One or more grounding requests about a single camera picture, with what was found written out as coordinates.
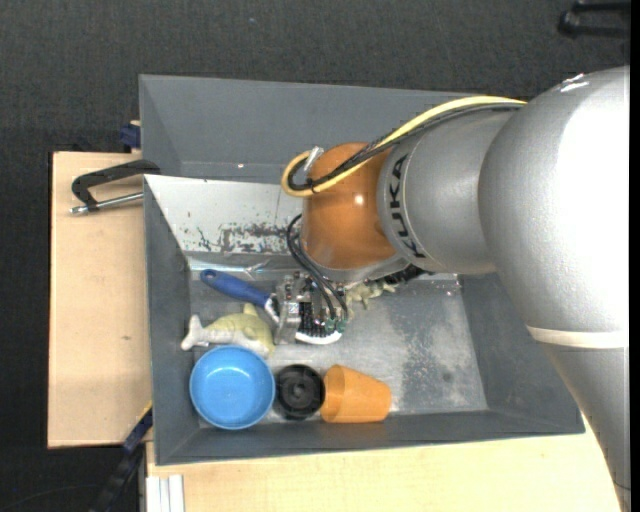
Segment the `orange cup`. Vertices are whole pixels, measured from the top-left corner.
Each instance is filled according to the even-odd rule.
[[[328,423],[370,423],[389,414],[391,389],[373,377],[334,365],[324,376],[324,386],[320,414]]]

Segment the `toy fish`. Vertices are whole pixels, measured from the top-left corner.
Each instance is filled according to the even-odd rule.
[[[359,301],[367,309],[370,299],[380,297],[383,292],[395,293],[395,291],[395,286],[385,282],[383,279],[369,283],[361,282],[347,290],[347,304]]]
[[[189,350],[195,345],[207,347],[213,344],[234,344],[253,350],[262,357],[269,357],[275,350],[269,325],[258,316],[253,304],[246,303],[242,313],[232,313],[202,326],[200,317],[193,315],[189,321],[189,333],[180,348]]]

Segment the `yellow cable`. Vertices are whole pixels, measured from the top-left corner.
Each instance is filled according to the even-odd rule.
[[[423,112],[417,117],[414,117],[407,123],[403,124],[400,128],[394,130],[384,140],[376,144],[375,147],[391,142],[397,139],[398,137],[401,137],[405,133],[413,130],[417,126],[424,124],[429,119],[432,119],[436,116],[444,114],[445,112],[448,112],[450,110],[470,107],[474,105],[492,105],[497,103],[500,103],[500,104],[512,103],[514,105],[524,105],[526,102],[520,101],[520,100],[514,100],[510,98],[501,98],[499,96],[471,96],[468,98],[461,98],[458,100],[448,101],[446,103],[442,103],[441,105],[433,107],[432,109],[429,109],[426,112]],[[289,175],[291,174],[293,169],[295,169],[298,166],[298,164],[300,164],[309,156],[310,153],[311,153],[310,151],[305,151],[304,153],[300,153],[293,160],[291,160],[291,162],[289,162],[284,172],[282,173],[282,179],[280,180],[280,185],[282,186],[284,191],[290,196],[309,197],[315,193],[322,192],[323,190],[327,190],[333,187],[336,183],[345,179],[347,176],[356,172],[366,163],[366,160],[364,162],[360,162],[359,164],[353,166],[351,169],[345,171],[339,176],[336,176],[335,178],[332,178],[320,185],[313,187],[313,190],[312,189],[294,190],[291,187],[289,187]]]

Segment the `black cable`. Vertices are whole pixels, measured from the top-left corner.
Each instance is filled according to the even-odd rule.
[[[331,292],[331,295],[333,295],[333,297],[335,297],[335,299],[338,301],[338,303],[340,304],[340,307],[342,308],[342,310],[344,311],[345,315],[349,314],[349,308],[347,307],[347,303],[345,302],[344,298],[342,297],[342,295],[340,295],[338,293],[338,291],[333,287],[333,285],[329,282],[328,279],[326,279],[321,273],[320,271],[315,267],[315,265],[313,264],[313,262],[311,261],[311,259],[304,253],[304,251],[302,250],[302,248],[298,247],[298,250],[300,251],[300,256],[302,257],[302,259],[307,263],[307,267],[306,268],[312,268],[313,270],[315,270],[316,272],[316,277],[320,280],[320,282],[329,289],[329,291]]]
[[[329,298],[329,295],[327,294],[327,291],[319,283],[319,280],[323,279],[322,276],[318,276],[317,275],[319,273],[317,272],[317,270],[315,268],[309,267],[308,262],[304,261],[304,259],[303,259],[304,256],[302,254],[302,249],[300,249],[299,247],[296,247],[295,244],[294,244],[293,227],[296,225],[296,223],[300,220],[301,217],[302,217],[301,213],[296,215],[293,218],[293,220],[289,223],[289,225],[287,226],[287,234],[286,234],[287,247],[289,248],[289,252],[291,253],[291,256],[293,256],[293,259],[296,260],[296,262],[298,262],[298,264],[302,268],[307,270],[307,272],[309,272],[309,274],[311,274],[312,278],[316,282],[316,286],[318,286],[318,289],[320,290],[320,293],[322,294],[322,296],[324,297],[325,301],[327,302],[331,318],[335,318],[336,310],[333,307],[333,303],[331,302],[331,299]]]
[[[329,290],[331,292],[331,295],[340,304],[340,307],[344,311],[345,316],[348,316],[349,309],[347,308],[347,303],[345,302],[344,297],[342,297],[337,292],[337,290],[331,285],[331,283],[329,283],[329,281],[320,273],[320,271],[314,266],[313,262],[304,253],[302,248],[299,245],[296,246],[296,241],[299,240],[299,235],[296,235],[296,236],[293,235],[293,227],[296,225],[296,223],[300,220],[301,217],[302,217],[302,214],[296,215],[296,217],[294,217],[294,219],[289,223],[289,226],[287,226],[286,238],[287,238],[287,246],[289,247],[289,251],[293,256],[293,259],[295,259],[300,266],[302,266],[305,270],[309,272],[309,274],[311,274],[311,277],[313,278],[316,285],[318,286],[320,293],[322,293],[322,296],[327,302],[327,306],[329,307],[329,312],[331,314],[331,317],[332,318],[336,317],[336,311],[331,301],[331,298],[329,297],[326,290]]]
[[[429,272],[428,270],[421,269],[416,267],[415,265],[409,265],[406,268],[399,270],[398,272],[394,272],[393,274],[387,274],[383,277],[384,282],[388,284],[400,284],[400,283],[408,283],[412,279],[415,279],[422,274],[433,275],[433,272]]]
[[[304,184],[296,184],[293,182],[293,178],[295,177],[296,173],[300,170],[300,168],[302,168],[302,166],[304,165],[305,160],[303,160],[298,164],[298,166],[296,166],[291,171],[291,173],[287,177],[287,184],[292,190],[313,190],[314,187],[317,187],[318,185],[326,183],[327,181],[332,180],[335,177],[340,176],[341,174],[344,174],[349,169],[353,168],[359,163],[369,160],[375,155],[382,153],[383,151],[386,151],[391,146],[395,146],[400,142],[402,142],[403,140],[409,137],[413,137],[418,133],[435,128],[436,126],[442,124],[445,121],[450,121],[457,117],[462,117],[464,115],[467,115],[473,112],[486,111],[486,110],[514,110],[514,109],[519,109],[521,107],[522,105],[519,105],[517,103],[505,103],[505,104],[492,103],[489,105],[476,105],[472,107],[464,107],[462,110],[453,110],[451,112],[446,112],[435,118],[425,121],[423,124],[416,126],[412,130],[408,131],[404,135],[401,135],[395,138],[392,141],[389,141],[385,144],[381,144],[380,146],[375,147],[376,144],[378,144],[380,141],[387,138],[395,130],[389,132],[386,135],[383,135],[382,137],[378,137],[375,141],[370,142],[364,148],[359,150],[357,153],[350,156],[347,160],[342,162],[338,167],[336,167],[330,173],[325,174],[324,176],[322,176],[321,178],[318,178],[317,180],[307,179]]]

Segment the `blue handle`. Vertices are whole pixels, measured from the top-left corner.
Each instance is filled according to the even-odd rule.
[[[242,279],[217,270],[203,270],[200,272],[200,280],[219,292],[235,299],[251,302],[261,308],[264,307],[270,297],[269,293],[258,290]]]

